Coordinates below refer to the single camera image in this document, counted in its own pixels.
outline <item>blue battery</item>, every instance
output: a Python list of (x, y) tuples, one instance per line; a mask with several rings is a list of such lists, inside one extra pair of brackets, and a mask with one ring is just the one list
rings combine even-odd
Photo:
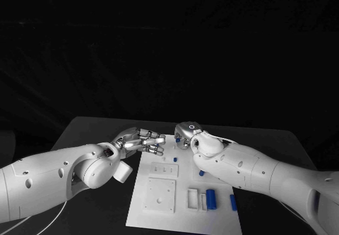
[(237, 211), (235, 196), (231, 194), (229, 198), (231, 198), (232, 210)]
[(212, 189), (206, 190), (206, 208), (209, 210), (216, 209), (215, 191)]

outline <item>hole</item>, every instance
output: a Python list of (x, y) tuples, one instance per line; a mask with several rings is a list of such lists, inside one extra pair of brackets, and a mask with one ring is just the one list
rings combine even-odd
[(59, 177), (62, 178), (64, 177), (64, 169), (62, 168), (58, 170), (58, 174), (59, 174)]
[(26, 188), (30, 188), (30, 187), (32, 187), (32, 183), (33, 183), (32, 179), (27, 179), (27, 180), (26, 180)]

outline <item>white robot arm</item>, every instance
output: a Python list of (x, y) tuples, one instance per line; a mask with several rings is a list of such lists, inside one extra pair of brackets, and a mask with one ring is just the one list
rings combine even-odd
[(315, 171), (280, 162), (251, 147), (212, 136), (196, 122), (176, 125), (175, 138), (180, 149), (192, 149), (203, 172), (289, 205), (319, 235), (339, 234), (339, 171)]
[(120, 161), (136, 151), (159, 156), (166, 136), (139, 128), (113, 142), (87, 144), (32, 155), (0, 169), (0, 223), (42, 213), (111, 177), (121, 183), (133, 169)]

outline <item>white cable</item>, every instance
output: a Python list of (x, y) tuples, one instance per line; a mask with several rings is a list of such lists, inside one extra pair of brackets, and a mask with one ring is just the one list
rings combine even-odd
[(55, 220), (56, 220), (59, 214), (56, 215), (56, 217), (55, 217), (53, 221), (49, 223), (49, 225), (55, 222)]
[(232, 141), (232, 140), (229, 140), (229, 139), (225, 139), (225, 138), (221, 138), (221, 137), (218, 137), (218, 136), (214, 136), (214, 135), (212, 135), (211, 133), (208, 133), (206, 131), (205, 131), (205, 133), (206, 133), (206, 135), (211, 136), (211, 137), (215, 137), (215, 138), (218, 138), (218, 139), (227, 140), (227, 141), (231, 142), (231, 143), (237, 143), (235, 141)]
[[(55, 220), (56, 220), (59, 214), (56, 215), (56, 217), (55, 217), (53, 221), (49, 223), (49, 225), (55, 222)], [(16, 228), (30, 217), (27, 217), (22, 222), (19, 222), (19, 223), (17, 223), (9, 230), (6, 230), (0, 235), (4, 235), (4, 234), (6, 234), (13, 228)]]
[(19, 226), (30, 217), (20, 221), (10, 229), (7, 229), (0, 235), (4, 235), (16, 226)]
[(286, 209), (293, 213), (293, 215), (307, 224), (306, 220), (287, 208), (287, 206), (281, 203), (281, 205), (286, 207)]

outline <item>dark tabletop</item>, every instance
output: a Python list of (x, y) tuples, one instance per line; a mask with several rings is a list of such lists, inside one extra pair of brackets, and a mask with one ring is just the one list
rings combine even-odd
[[(170, 122), (77, 117), (69, 123), (52, 150), (90, 143), (108, 142), (123, 130), (131, 127), (140, 127), (162, 134), (173, 135), (176, 124)], [(291, 132), (199, 124), (212, 135), (228, 138), (240, 144), (255, 148), (276, 160), (316, 170), (303, 146)], [(84, 190), (68, 201), (58, 219), (42, 235), (188, 234), (126, 226), (140, 158), (141, 152), (137, 152), (130, 158), (124, 159), (124, 162), (134, 169), (126, 183), (120, 183), (111, 178), (98, 189)], [(316, 235), (310, 226), (287, 211), (276, 199), (238, 188), (234, 188), (234, 193), (244, 235)], [(62, 206), (64, 203), (32, 216), (7, 235), (38, 234), (53, 220)], [(3, 223), (0, 232), (20, 221), (22, 219)]]

